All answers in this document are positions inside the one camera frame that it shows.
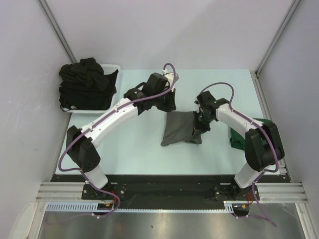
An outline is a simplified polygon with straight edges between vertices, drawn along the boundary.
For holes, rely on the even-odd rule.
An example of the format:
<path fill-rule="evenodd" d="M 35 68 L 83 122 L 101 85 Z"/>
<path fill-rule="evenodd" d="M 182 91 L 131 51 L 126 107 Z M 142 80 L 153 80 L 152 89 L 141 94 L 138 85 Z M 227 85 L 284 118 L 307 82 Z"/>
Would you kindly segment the grey t shirt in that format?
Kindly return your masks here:
<path fill-rule="evenodd" d="M 160 143 L 168 146 L 179 142 L 202 144 L 201 136 L 193 135 L 194 112 L 168 112 L 166 113 L 165 128 Z"/>

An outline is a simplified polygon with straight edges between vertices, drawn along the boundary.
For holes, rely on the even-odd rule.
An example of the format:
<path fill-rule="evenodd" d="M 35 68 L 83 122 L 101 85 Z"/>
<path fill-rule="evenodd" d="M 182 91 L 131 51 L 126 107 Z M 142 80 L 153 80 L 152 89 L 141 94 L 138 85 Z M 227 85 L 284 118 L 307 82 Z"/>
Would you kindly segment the white plastic basket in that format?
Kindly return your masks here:
<path fill-rule="evenodd" d="M 102 67 L 105 75 L 109 75 L 109 74 L 115 72 L 116 70 L 118 70 L 117 79 L 116 79 L 116 83 L 115 83 L 116 93 L 112 96 L 112 101 L 110 104 L 110 109 L 111 109 L 120 99 L 120 89 L 122 86 L 121 67 L 119 65 L 114 65 L 114 64 L 101 64 L 101 67 Z M 77 109 L 63 108 L 62 106 L 60 106 L 60 109 L 63 112 L 67 112 L 67 113 L 87 114 L 87 115 L 104 114 L 107 111 L 107 110 L 77 110 Z"/>

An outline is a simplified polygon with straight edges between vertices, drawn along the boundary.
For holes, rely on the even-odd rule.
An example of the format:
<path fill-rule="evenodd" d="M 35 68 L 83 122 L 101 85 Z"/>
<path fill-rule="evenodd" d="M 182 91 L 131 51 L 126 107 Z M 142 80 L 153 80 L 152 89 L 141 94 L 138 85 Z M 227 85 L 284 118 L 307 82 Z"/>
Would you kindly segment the black t shirts pile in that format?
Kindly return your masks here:
<path fill-rule="evenodd" d="M 119 69 L 116 69 L 110 74 L 105 74 L 102 66 L 93 57 L 63 65 L 59 71 L 62 79 L 59 87 L 61 109 L 109 109 L 113 95 L 117 92 L 118 73 Z"/>

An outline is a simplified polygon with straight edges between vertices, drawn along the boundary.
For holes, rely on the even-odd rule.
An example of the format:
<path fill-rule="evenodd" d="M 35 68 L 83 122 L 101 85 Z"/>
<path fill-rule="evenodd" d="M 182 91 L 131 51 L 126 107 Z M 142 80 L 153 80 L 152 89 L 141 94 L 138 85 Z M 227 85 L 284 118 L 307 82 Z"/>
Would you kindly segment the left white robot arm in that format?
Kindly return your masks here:
<path fill-rule="evenodd" d="M 94 185 L 93 194 L 99 199 L 109 196 L 108 178 L 99 166 L 101 157 L 97 151 L 108 133 L 119 125 L 156 107 L 163 112 L 176 109 L 174 85 L 179 79 L 177 73 L 164 70 L 152 73 L 146 82 L 129 89 L 110 110 L 93 122 L 67 131 L 66 153 L 77 164 L 87 181 Z"/>

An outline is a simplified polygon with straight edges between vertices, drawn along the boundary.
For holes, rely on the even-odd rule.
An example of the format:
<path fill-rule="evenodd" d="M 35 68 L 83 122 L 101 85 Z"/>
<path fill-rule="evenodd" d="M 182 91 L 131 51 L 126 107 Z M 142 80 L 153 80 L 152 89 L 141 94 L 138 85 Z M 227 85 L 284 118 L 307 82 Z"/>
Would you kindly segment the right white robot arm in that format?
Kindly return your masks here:
<path fill-rule="evenodd" d="M 277 172 L 285 152 L 278 128 L 273 122 L 262 122 L 232 108 L 225 98 L 215 99 L 209 91 L 201 92 L 195 101 L 199 110 L 194 113 L 193 136 L 210 131 L 210 123 L 219 121 L 245 139 L 246 163 L 230 182 L 230 195 L 243 199 L 253 183 L 265 172 Z"/>

